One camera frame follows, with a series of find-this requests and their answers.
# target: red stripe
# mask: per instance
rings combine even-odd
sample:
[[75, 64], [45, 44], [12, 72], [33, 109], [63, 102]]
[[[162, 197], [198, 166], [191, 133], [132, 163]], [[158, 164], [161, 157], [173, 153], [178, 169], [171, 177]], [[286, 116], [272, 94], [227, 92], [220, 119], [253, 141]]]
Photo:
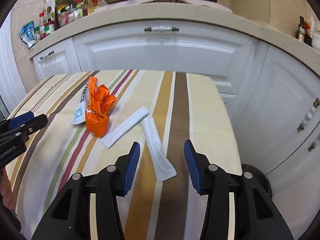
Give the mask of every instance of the red stripe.
[[[130, 74], [132, 73], [133, 69], [129, 70], [126, 75], [122, 78], [122, 80], [119, 82], [119, 84], [113, 89], [113, 91], [111, 92], [112, 95], [115, 95], [118, 90], [120, 89], [120, 87], [123, 85], [123, 83], [127, 80], [127, 78], [130, 76]], [[89, 136], [90, 131], [89, 130], [85, 130], [85, 132], [83, 133], [78, 146], [76, 147], [76, 149], [74, 150], [74, 152], [72, 153], [72, 156], [69, 160], [69, 163], [66, 167], [66, 170], [61, 178], [60, 184], [59, 184], [59, 188], [57, 191], [57, 194], [59, 193], [59, 191], [63, 188], [63, 186], [65, 185], [65, 183], [68, 181], [71, 170], [73, 168], [73, 165], [75, 165], [76, 159], [78, 158], [78, 155], [84, 145], [85, 140], [87, 139], [87, 137]]]

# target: crumpled orange wrapper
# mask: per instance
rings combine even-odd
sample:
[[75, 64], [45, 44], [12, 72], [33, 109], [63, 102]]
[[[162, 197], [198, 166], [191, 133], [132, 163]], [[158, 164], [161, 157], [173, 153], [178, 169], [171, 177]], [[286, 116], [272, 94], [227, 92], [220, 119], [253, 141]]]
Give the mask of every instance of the crumpled orange wrapper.
[[101, 137], [107, 130], [108, 111], [116, 102], [116, 97], [110, 94], [105, 85], [97, 86], [98, 79], [90, 77], [88, 81], [89, 105], [85, 110], [85, 123], [89, 131]]

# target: table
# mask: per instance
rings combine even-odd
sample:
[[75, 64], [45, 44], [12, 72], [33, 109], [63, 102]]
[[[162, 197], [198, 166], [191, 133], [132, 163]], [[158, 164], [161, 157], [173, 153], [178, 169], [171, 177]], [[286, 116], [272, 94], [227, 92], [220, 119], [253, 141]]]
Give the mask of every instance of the table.
[[[85, 125], [71, 125], [77, 102], [90, 76], [117, 97], [109, 113], [112, 130], [140, 107], [153, 116], [163, 149], [177, 176], [156, 181], [140, 124], [107, 149]], [[7, 166], [22, 232], [31, 239], [58, 190], [75, 172], [98, 173], [127, 154], [132, 143], [141, 146], [132, 189], [117, 197], [126, 240], [199, 239], [207, 196], [193, 189], [183, 155], [191, 139], [197, 152], [226, 172], [241, 175], [236, 140], [223, 101], [210, 78], [189, 73], [111, 70], [51, 76], [37, 85], [10, 114], [46, 114], [48, 125], [34, 133], [28, 149]], [[233, 239], [234, 210], [230, 198], [229, 239]], [[91, 198], [91, 234], [97, 239], [95, 195]]]

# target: white cabinet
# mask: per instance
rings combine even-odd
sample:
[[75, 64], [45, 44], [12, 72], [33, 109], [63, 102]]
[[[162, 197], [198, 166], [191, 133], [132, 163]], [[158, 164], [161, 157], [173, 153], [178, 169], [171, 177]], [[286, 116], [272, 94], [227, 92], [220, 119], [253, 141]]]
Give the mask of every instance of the white cabinet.
[[33, 57], [40, 80], [51, 75], [81, 72], [73, 38], [63, 40]]
[[316, 97], [320, 97], [319, 78], [270, 45], [254, 92], [234, 129], [241, 162], [266, 174], [295, 152], [320, 121], [317, 107], [304, 130], [297, 131]]
[[273, 202], [281, 212], [295, 239], [308, 228], [320, 209], [320, 125], [309, 138], [267, 177]]
[[170, 20], [116, 24], [74, 39], [83, 71], [151, 69], [210, 76], [225, 100], [233, 126], [252, 94], [268, 47], [222, 27]]

